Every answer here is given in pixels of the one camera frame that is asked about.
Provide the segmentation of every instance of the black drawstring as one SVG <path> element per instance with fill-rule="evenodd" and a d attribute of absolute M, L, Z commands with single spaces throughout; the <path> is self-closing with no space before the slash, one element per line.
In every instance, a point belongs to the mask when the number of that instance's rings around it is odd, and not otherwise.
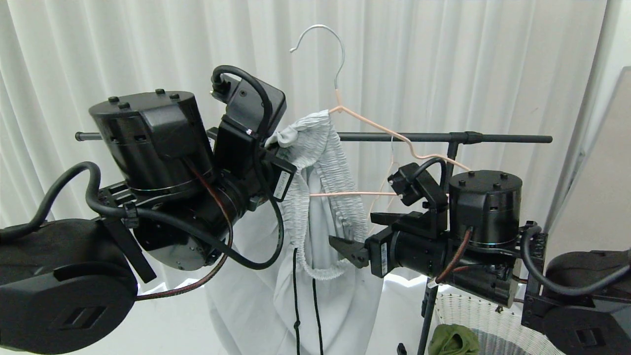
<path fill-rule="evenodd" d="M 293 250 L 293 305 L 296 309 L 296 323 L 293 324 L 293 328 L 296 331 L 296 354 L 300 355 L 300 315 L 298 314 L 298 287 L 296 285 L 296 255 L 298 254 L 298 248 Z"/>
<path fill-rule="evenodd" d="M 314 289 L 314 306 L 315 306 L 315 319 L 317 320 L 317 334 L 320 337 L 320 355 L 324 355 L 324 346 L 322 344 L 322 325 L 320 324 L 320 312 L 317 310 L 317 293 L 316 293 L 316 280 L 313 280 Z"/>

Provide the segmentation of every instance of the hanger bar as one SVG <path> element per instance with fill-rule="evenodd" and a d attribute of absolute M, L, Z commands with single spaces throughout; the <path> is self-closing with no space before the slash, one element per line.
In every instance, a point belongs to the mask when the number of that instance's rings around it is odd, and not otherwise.
<path fill-rule="evenodd" d="M 387 133 L 368 132 L 339 132 L 341 141 L 401 141 L 392 138 Z M 447 143 L 475 144 L 483 142 L 494 143 L 551 143 L 551 136 L 532 135 L 483 135 L 478 132 L 452 132 L 452 133 L 400 133 L 407 139 L 415 142 L 443 141 Z"/>

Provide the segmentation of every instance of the robotic arm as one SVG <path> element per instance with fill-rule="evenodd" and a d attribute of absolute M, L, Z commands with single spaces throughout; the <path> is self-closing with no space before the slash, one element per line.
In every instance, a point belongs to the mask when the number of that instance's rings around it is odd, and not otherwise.
<path fill-rule="evenodd" d="M 278 202 L 296 168 L 264 142 L 285 111 L 285 95 L 232 66 L 217 67 L 212 82 L 226 113 L 208 131 L 189 92 L 158 89 L 90 108 L 100 132 L 76 139 L 102 139 L 124 181 L 99 188 L 98 166 L 77 164 L 50 188 L 33 220 L 0 230 L 0 347 L 75 351 L 109 334 L 135 301 L 210 280 L 226 257 L 257 270 L 276 261 L 284 235 Z M 427 172 L 435 163 L 442 166 L 439 183 Z M 407 267 L 432 277 L 432 286 L 448 283 L 504 306 L 513 302 L 514 270 L 523 260 L 531 274 L 524 326 L 569 354 L 630 349 L 630 253 L 569 253 L 554 259 L 544 277 L 547 235 L 534 222 L 519 225 L 521 180 L 498 171 L 450 177 L 452 168 L 437 159 L 400 168 L 389 178 L 393 190 L 408 206 L 425 199 L 427 212 L 372 214 L 386 228 L 365 243 L 331 237 L 331 246 L 378 277 Z M 85 170 L 86 202 L 98 217 L 46 222 L 60 190 Z M 271 258 L 258 263 L 231 249 L 232 225 L 266 201 L 279 239 Z M 192 287 L 137 296 L 132 268 L 143 282 L 156 277 L 141 247 L 180 270 L 215 267 Z"/>

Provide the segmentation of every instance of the horizontal bar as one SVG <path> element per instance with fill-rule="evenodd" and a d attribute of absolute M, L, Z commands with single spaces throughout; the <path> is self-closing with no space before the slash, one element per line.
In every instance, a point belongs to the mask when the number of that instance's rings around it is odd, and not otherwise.
<path fill-rule="evenodd" d="M 476 132 L 454 132 L 454 133 L 400 133 L 407 139 L 415 142 L 419 141 L 442 141 L 462 144 L 474 144 L 481 142 L 496 143 L 551 143 L 551 136 L 528 136 L 528 135 L 483 135 Z M 74 138 L 78 141 L 101 140 L 100 133 L 77 132 Z M 365 133 L 365 132 L 339 132 L 341 141 L 401 141 L 393 138 L 387 133 Z"/>

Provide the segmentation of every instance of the black cylindrical motor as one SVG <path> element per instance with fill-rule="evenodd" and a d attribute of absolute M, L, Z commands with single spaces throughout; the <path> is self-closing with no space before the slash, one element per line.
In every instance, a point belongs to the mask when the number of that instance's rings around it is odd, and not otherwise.
<path fill-rule="evenodd" d="M 192 93 L 158 89 L 110 97 L 90 115 L 136 196 L 199 191 L 183 157 L 214 180 L 213 152 Z"/>
<path fill-rule="evenodd" d="M 469 171 L 449 181 L 452 237 L 462 239 L 474 228 L 469 242 L 482 248 L 513 243 L 519 231 L 522 181 L 501 171 Z"/>

